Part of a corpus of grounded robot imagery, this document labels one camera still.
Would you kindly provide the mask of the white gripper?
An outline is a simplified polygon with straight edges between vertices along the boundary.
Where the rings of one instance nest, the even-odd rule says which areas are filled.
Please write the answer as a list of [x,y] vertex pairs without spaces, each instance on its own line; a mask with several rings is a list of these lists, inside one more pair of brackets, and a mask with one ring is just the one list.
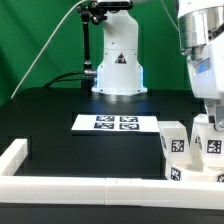
[[209,122],[224,131],[224,46],[218,41],[206,45],[199,60],[187,57],[193,94],[203,98]]

